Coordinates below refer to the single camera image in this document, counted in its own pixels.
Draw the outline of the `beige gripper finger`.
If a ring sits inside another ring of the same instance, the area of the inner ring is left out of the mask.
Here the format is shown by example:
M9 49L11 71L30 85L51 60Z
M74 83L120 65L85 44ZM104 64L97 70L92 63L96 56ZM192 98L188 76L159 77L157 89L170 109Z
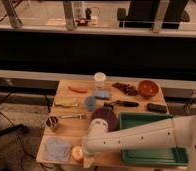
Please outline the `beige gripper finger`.
M84 157L83 167L84 168L90 168L91 165L93 164L93 162L94 162L94 157L92 155L86 155Z

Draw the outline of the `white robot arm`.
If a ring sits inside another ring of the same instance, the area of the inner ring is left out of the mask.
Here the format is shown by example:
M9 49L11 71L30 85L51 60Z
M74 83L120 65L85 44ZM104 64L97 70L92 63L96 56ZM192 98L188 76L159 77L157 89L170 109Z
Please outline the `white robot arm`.
M181 116L109 132L106 119L95 118L82 137L86 157L127 149L189 148L187 171L196 171L196 115Z

